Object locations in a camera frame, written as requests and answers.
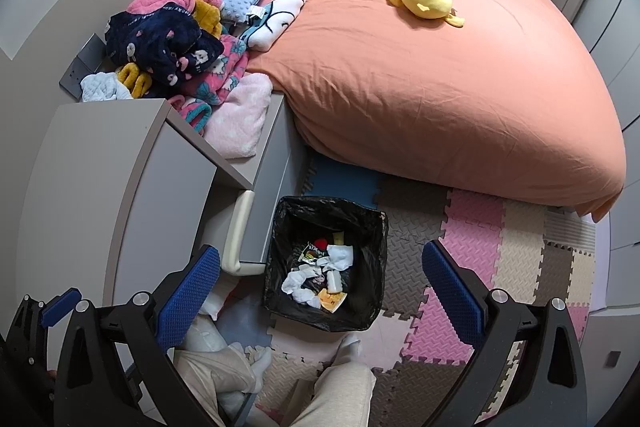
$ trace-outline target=yellow plush toy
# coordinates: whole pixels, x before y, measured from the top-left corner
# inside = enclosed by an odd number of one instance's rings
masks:
[[[453,9],[453,0],[389,0],[396,7],[406,6],[411,13],[421,19],[444,19],[445,22],[462,28],[465,20],[456,17]]]

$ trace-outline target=plastic bag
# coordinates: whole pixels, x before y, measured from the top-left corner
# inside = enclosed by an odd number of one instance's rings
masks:
[[[324,331],[367,330],[378,317],[385,287],[386,234],[384,212],[340,198],[286,196],[273,217],[263,304],[270,312]],[[333,314],[297,304],[280,290],[292,267],[299,264],[300,245],[344,232],[353,246],[353,266],[343,289],[345,302]]]

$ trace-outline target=gray pants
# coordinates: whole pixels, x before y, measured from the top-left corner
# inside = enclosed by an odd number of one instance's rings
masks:
[[[174,365],[193,396],[220,427],[224,424],[218,414],[216,393],[250,393],[255,386],[244,354],[232,346],[206,353],[175,351]],[[332,365],[316,382],[314,399],[290,427],[366,427],[375,383],[376,377],[363,363]]]

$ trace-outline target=pink blanket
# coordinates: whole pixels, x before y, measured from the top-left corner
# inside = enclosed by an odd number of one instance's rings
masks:
[[[453,0],[463,28],[386,0],[308,0],[248,71],[316,150],[370,169],[599,218],[625,179],[607,88],[550,0]]]

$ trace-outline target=wall outlet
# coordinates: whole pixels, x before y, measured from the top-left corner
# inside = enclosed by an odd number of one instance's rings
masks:
[[[78,57],[74,58],[73,62],[66,68],[65,74],[60,78],[60,87],[74,97],[78,102],[82,98],[82,87],[80,87],[80,81],[88,74],[94,73],[84,62]]]
[[[98,71],[106,54],[104,42],[94,33],[66,68],[65,74],[60,78],[60,87],[79,102],[82,98],[80,81],[88,74]]]

